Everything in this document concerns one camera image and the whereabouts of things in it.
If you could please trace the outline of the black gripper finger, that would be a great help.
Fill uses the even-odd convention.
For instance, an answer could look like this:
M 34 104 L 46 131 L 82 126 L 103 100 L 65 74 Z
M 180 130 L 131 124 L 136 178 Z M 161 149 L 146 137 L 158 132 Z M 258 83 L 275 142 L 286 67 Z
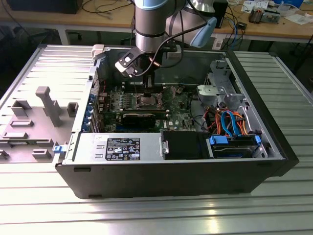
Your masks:
M 155 75 L 148 74 L 143 76 L 144 85 L 144 97 L 151 97 L 151 93 L 154 91 Z

